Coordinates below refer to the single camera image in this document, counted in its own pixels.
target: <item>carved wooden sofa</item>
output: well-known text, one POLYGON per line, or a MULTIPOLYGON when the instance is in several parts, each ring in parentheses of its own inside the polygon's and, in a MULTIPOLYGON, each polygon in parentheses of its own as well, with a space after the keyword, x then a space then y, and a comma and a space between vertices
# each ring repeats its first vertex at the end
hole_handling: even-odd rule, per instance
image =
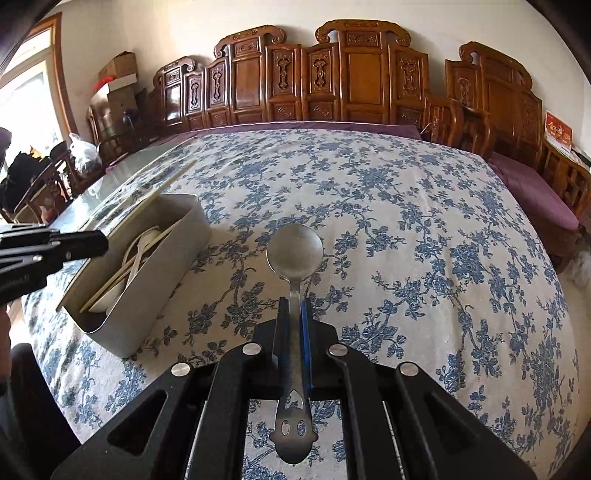
POLYGON ((259 122, 366 122, 412 125, 427 140, 483 149, 485 136, 473 137, 460 103, 429 94, 427 55, 399 25, 333 20, 316 38, 312 47, 287 44, 283 30, 263 25, 223 38, 207 66, 183 57, 162 67, 150 93, 159 136, 259 122))
POLYGON ((537 231, 558 272, 575 252, 579 216, 591 201, 591 173, 544 140, 542 101, 515 59, 478 42, 446 60, 450 98, 487 111, 496 139, 489 165, 537 231))

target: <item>spoon handle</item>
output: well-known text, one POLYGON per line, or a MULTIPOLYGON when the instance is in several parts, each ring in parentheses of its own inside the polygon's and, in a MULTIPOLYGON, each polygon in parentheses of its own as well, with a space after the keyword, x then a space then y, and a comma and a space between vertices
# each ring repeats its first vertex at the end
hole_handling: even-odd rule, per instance
POLYGON ((125 284, 125 288, 129 287, 129 284, 134 279, 134 277, 138 274, 139 266, 142 262, 142 255, 144 254, 143 245, 138 247, 138 253, 135 256, 135 260, 133 265, 131 265, 131 270, 129 271, 129 277, 127 277, 127 283, 125 284))
POLYGON ((302 462, 312 450, 312 444, 318 440, 317 433, 312 429, 310 401, 302 373, 300 308, 300 283, 293 282, 290 284, 288 355, 281 373, 283 392, 277 404, 275 431, 269 436, 279 457, 293 465, 302 462), (300 396, 302 406, 299 402, 294 407, 286 405, 290 397, 292 404, 298 400, 291 395, 293 392, 300 396))

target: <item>table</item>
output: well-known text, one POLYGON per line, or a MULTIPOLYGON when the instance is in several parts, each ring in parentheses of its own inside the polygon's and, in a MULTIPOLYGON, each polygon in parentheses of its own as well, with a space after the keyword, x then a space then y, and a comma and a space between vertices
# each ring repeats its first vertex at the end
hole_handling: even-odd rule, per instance
MULTIPOLYGON (((577 418, 566 302, 532 226, 480 157, 363 132, 206 135, 115 190, 94 224, 111 231, 160 186, 198 193, 213 233, 137 354, 114 357, 55 312, 81 262, 24 301, 43 374, 82 441, 171 364, 215 362, 274 318, 288 284, 265 247, 300 222, 325 248, 303 288, 342 343, 384 364, 421 365, 540 478, 574 446, 587 419, 577 418)), ((305 462, 285 465, 268 439, 274 404, 253 400, 244 478, 344 478, 339 403, 312 410, 320 440, 305 462)))

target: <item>white bowl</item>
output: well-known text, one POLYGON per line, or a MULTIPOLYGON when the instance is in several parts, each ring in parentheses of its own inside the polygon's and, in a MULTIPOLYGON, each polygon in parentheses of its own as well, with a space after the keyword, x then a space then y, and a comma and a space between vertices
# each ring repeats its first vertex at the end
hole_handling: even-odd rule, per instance
POLYGON ((117 299, 121 296, 125 290, 125 278, 119 280, 109 290, 103 293, 100 298, 94 302, 92 307, 88 309, 92 313, 105 313, 109 307, 111 307, 117 299))

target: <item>white storage box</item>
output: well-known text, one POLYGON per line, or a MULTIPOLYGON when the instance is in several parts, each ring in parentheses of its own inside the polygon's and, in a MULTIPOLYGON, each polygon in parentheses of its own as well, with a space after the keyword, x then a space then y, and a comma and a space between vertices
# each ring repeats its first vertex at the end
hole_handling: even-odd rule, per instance
POLYGON ((141 204, 109 235, 109 251, 90 260, 68 286, 59 305, 78 327, 117 356, 126 358, 142 345, 170 294, 209 241, 211 229, 196 195, 162 194, 141 204), (121 267, 128 245, 143 231, 161 231, 182 219, 160 242, 125 289, 111 313, 80 309, 121 267))

